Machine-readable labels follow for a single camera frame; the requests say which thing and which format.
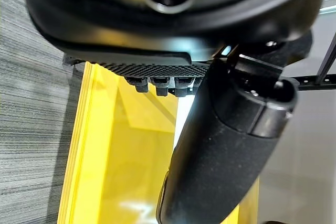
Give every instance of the yellow plastic panel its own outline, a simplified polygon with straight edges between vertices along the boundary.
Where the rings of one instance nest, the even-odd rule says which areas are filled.
[[[157,97],[153,86],[137,93],[124,78],[86,63],[58,224],[156,224],[176,113],[176,97]],[[246,198],[223,224],[255,224],[240,221],[256,217],[249,211],[257,198]]]

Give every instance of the black plastic housing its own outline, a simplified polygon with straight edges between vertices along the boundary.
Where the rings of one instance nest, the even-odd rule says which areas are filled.
[[[297,89],[283,83],[259,97],[238,87],[221,60],[211,64],[172,156],[159,223],[219,224],[231,213],[291,118]]]

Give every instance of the gray floor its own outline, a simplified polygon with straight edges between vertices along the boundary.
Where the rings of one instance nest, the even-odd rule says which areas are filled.
[[[0,223],[56,223],[82,73],[0,0]]]

